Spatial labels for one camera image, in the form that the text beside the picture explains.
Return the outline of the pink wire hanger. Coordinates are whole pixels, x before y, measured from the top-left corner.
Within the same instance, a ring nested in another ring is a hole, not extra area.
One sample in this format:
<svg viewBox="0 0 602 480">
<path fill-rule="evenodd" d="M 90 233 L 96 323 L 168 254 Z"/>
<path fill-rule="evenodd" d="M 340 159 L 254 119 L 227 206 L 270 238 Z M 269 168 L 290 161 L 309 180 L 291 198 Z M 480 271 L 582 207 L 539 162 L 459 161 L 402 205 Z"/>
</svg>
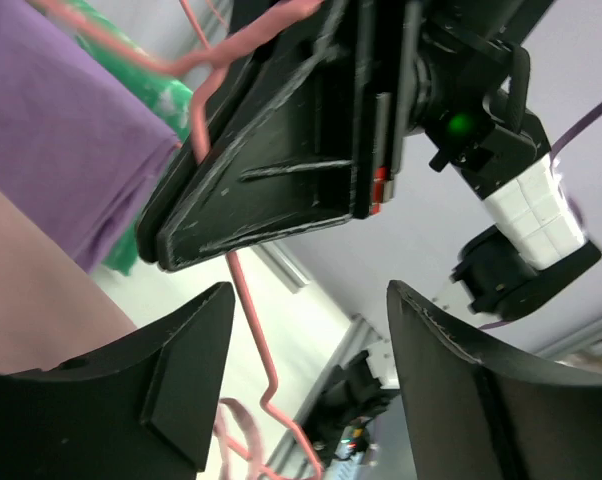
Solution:
<svg viewBox="0 0 602 480">
<path fill-rule="evenodd" d="M 211 67 L 211 73 L 193 93 L 190 105 L 191 143 L 199 164 L 205 160 L 211 149 L 206 121 L 206 102 L 222 85 L 231 64 L 273 40 L 295 23 L 310 17 L 321 6 L 319 1 L 279 1 L 248 26 L 226 37 L 217 45 L 211 46 L 198 23 L 196 15 L 189 4 L 183 1 L 181 3 L 182 10 L 199 37 L 203 48 L 193 50 L 172 63 L 166 63 L 155 60 L 130 47 L 129 44 L 120 40 L 109 30 L 84 17 L 83 14 L 65 1 L 35 1 L 33 4 L 45 11 L 52 12 L 76 30 L 90 37 L 94 42 L 115 54 L 156 74 L 179 77 L 201 64 L 208 64 Z M 278 375 L 255 310 L 240 258 L 237 253 L 230 252 L 226 255 L 226 262 L 268 381 L 267 388 L 260 399 L 260 407 L 293 434 L 297 444 L 302 448 L 306 459 L 314 469 L 313 477 L 320 479 L 323 476 L 323 467 L 307 436 L 295 421 L 272 404 L 272 399 L 279 386 Z M 263 463 L 262 438 L 253 417 L 234 398 L 222 398 L 219 403 L 230 410 L 246 440 L 246 444 L 241 445 L 228 435 L 223 413 L 218 410 L 214 422 L 214 432 L 222 459 L 220 477 L 222 479 L 230 477 L 229 453 L 233 451 L 247 462 L 247 477 L 249 479 L 256 479 L 262 474 L 270 479 L 279 479 L 281 475 Z"/>
</svg>

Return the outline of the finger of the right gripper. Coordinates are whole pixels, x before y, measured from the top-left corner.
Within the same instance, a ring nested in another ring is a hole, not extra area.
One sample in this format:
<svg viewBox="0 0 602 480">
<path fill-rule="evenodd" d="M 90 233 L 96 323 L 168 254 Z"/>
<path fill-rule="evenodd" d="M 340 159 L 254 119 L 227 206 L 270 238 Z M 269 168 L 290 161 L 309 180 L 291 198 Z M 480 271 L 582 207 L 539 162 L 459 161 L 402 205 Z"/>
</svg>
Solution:
<svg viewBox="0 0 602 480">
<path fill-rule="evenodd" d="M 193 265 L 291 231 L 291 50 L 261 47 L 212 98 L 211 151 L 186 144 L 137 224 L 142 260 Z"/>
</svg>

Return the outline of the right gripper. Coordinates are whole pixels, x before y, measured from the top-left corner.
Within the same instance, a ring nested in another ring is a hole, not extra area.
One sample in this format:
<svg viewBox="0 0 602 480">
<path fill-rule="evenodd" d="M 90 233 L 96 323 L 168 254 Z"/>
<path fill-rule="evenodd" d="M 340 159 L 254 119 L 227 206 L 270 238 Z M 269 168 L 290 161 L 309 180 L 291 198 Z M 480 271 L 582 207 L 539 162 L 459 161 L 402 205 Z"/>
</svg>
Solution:
<svg viewBox="0 0 602 480">
<path fill-rule="evenodd" d="M 443 105 L 443 76 L 462 50 L 444 23 L 485 28 L 483 1 L 324 1 L 261 47 L 291 50 L 282 94 L 291 120 L 287 236 L 376 214 L 393 193 L 405 136 Z M 259 49 L 235 61 L 206 102 Z M 442 54 L 442 49 L 451 54 Z"/>
</svg>

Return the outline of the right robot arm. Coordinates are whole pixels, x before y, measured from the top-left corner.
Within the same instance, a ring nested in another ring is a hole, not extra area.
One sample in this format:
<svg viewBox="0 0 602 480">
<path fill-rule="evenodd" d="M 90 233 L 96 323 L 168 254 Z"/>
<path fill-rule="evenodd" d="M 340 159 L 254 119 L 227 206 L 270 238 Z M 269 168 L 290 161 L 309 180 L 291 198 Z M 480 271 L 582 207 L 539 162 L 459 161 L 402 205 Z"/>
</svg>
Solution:
<svg viewBox="0 0 602 480">
<path fill-rule="evenodd" d="M 546 1 L 312 1 L 276 24 L 236 2 L 224 64 L 193 98 L 192 132 L 136 227 L 167 271 L 366 219 L 394 194 L 406 136 L 436 146 L 493 219 L 452 279 L 472 316 L 513 322 L 602 256 L 526 106 L 523 40 Z"/>
</svg>

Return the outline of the pink trousers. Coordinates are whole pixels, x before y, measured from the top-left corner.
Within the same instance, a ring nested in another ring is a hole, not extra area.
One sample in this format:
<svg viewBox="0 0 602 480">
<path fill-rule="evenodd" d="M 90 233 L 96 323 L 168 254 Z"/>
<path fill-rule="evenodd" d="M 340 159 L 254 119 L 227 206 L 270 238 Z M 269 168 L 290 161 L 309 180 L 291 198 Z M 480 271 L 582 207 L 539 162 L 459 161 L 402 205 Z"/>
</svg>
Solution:
<svg viewBox="0 0 602 480">
<path fill-rule="evenodd" d="M 134 329 L 91 278 L 0 192 L 0 374 L 52 369 Z"/>
</svg>

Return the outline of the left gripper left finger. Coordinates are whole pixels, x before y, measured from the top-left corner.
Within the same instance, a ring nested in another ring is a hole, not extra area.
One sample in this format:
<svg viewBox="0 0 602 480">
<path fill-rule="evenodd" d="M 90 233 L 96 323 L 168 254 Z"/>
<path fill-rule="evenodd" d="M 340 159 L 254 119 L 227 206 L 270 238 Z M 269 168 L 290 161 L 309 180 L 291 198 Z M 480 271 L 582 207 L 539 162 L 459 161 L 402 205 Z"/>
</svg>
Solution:
<svg viewBox="0 0 602 480">
<path fill-rule="evenodd" d="M 233 324 L 219 282 L 60 366 L 0 375 L 0 479 L 193 479 L 206 466 Z"/>
</svg>

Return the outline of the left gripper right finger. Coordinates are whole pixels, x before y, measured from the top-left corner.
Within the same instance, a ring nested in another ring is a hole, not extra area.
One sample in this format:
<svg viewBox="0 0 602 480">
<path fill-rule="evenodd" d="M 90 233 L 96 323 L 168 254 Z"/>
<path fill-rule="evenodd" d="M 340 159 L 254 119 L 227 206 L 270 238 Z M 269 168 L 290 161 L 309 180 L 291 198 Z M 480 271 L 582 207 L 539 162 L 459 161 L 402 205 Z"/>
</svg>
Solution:
<svg viewBox="0 0 602 480">
<path fill-rule="evenodd" d="M 602 373 L 519 350 L 387 288 L 407 430 L 421 479 L 602 479 Z"/>
</svg>

